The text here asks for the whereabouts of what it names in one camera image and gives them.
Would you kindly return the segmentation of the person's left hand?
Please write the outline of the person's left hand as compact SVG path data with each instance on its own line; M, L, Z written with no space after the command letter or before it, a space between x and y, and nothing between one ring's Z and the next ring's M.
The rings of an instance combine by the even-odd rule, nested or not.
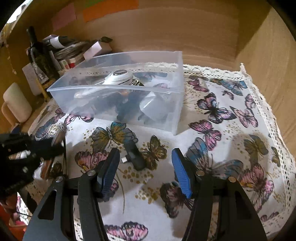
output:
M16 224L16 221L19 218L19 215L16 211L16 204L18 202L17 194L13 194L6 198L6 200L1 200L1 220L5 224L9 224L10 220L13 224Z

